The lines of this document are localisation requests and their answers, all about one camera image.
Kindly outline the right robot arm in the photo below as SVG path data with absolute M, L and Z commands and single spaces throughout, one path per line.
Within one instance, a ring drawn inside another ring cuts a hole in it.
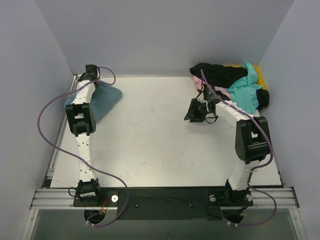
M 218 118 L 235 128 L 235 152 L 238 161 L 235 170 L 226 181 L 223 199 L 229 205 L 241 199 L 241 193 L 249 189 L 252 174 L 267 155 L 272 155 L 268 121 L 262 116 L 246 113 L 232 101 L 220 98 L 208 86 L 202 85 L 198 95 L 191 99 L 184 117 L 190 123 L 203 123 Z

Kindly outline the grey-blue t-shirt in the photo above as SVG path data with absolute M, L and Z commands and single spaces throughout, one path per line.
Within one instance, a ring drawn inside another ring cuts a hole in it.
M 94 83 L 89 86 L 94 87 L 90 107 L 94 120 L 98 124 L 122 98 L 123 93 L 118 88 L 104 82 L 100 82 L 97 87 Z

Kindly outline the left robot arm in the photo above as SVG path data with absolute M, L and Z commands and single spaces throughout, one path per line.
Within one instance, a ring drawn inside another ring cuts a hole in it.
M 98 206 L 103 200 L 98 178 L 92 170 L 92 136 L 96 131 L 96 120 L 90 102 L 97 88 L 99 68 L 87 64 L 85 72 L 77 80 L 77 92 L 71 94 L 71 100 L 65 106 L 70 132 L 74 135 L 79 160 L 79 181 L 76 196 L 85 198 L 91 206 Z

